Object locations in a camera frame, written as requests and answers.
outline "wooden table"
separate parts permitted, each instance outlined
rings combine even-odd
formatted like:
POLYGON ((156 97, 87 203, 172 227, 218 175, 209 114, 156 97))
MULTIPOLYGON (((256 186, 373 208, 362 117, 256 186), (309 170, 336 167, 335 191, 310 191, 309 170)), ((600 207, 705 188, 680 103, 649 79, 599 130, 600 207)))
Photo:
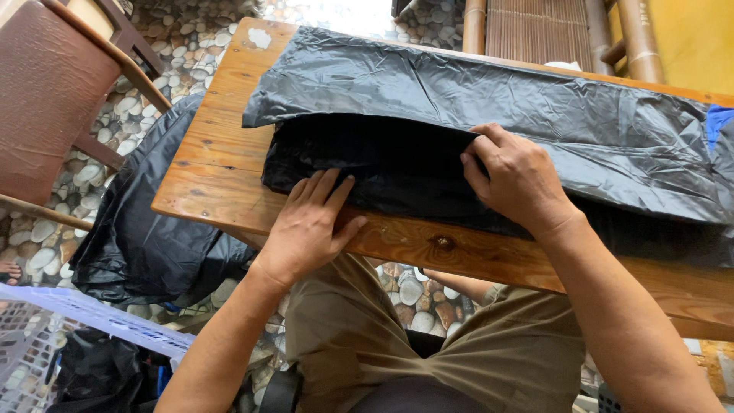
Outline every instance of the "wooden table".
MULTIPOLYGON (((260 182, 274 129, 273 126, 242 129, 241 117, 260 75, 275 62, 297 27, 261 19, 242 19, 161 183, 152 204, 154 211, 210 223, 245 242, 251 240, 250 234, 269 233, 286 201, 285 195, 271 192, 260 182), (258 48, 250 40, 250 29, 262 29, 272 38, 266 49, 258 48)), ((643 87, 734 107, 731 96, 494 57, 439 52, 643 87)), ((366 215, 369 222, 348 244, 346 250, 349 252, 537 290, 564 292, 548 258, 535 242, 414 218, 364 212, 350 206, 344 208, 340 219, 357 214, 366 215)), ((680 321, 680 325, 692 326, 686 331, 691 328, 722 331, 717 333, 718 338, 732 337, 734 341, 734 334, 727 335, 734 331, 734 270, 703 269, 628 257, 620 257, 620 261, 668 315, 687 320, 680 321)))

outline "white sticker residue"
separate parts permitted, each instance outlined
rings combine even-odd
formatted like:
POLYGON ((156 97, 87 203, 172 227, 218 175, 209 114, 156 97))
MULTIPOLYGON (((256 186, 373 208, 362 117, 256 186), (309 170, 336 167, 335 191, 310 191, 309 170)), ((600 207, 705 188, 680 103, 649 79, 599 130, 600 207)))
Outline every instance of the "white sticker residue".
POLYGON ((265 30, 262 29, 250 29, 247 31, 247 34, 250 36, 250 41, 255 44, 255 46, 259 47, 260 49, 267 49, 268 46, 270 46, 270 35, 268 35, 265 30))

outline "wood knot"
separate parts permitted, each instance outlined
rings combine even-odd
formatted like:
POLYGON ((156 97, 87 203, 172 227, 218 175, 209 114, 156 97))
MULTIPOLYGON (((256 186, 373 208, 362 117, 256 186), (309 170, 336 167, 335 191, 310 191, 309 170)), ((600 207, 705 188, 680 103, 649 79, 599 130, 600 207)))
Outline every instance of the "wood knot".
POLYGON ((446 235, 435 235, 429 241, 431 242, 431 244, 433 244, 434 247, 440 249, 441 251, 449 252, 457 247, 456 241, 454 241, 454 239, 451 237, 447 237, 446 235))

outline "black garbage bag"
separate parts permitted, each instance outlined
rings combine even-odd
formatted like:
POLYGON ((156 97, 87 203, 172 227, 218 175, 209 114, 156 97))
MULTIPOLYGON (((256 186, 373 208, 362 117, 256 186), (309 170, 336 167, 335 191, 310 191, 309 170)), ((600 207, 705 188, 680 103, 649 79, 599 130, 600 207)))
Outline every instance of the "black garbage bag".
POLYGON ((104 331, 85 327, 66 334, 59 351, 56 403, 49 413, 152 412, 158 400, 158 365, 164 356, 104 331))
POLYGON ((731 266, 731 254, 712 254, 730 250, 734 173, 728 149, 709 154, 707 108, 301 27, 261 77, 243 127, 277 124, 263 172, 273 190, 338 167, 357 178, 348 202, 359 207, 529 237, 463 178, 468 129, 496 121, 548 151, 614 253, 731 266))
POLYGON ((72 256, 72 282, 116 304, 154 304, 188 293, 191 304, 225 278, 241 279, 254 254, 205 223, 150 209, 203 93, 181 99, 133 151, 104 194, 95 225, 72 256))

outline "white plastic basket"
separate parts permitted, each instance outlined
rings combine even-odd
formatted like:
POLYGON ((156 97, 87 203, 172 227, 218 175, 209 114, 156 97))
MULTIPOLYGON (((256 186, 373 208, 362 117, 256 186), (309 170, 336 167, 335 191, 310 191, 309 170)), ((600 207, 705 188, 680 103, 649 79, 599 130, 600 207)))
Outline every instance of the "white plastic basket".
POLYGON ((67 332, 83 325, 171 358, 175 369, 194 341, 67 288, 0 284, 0 412, 41 413, 54 397, 44 384, 67 332))

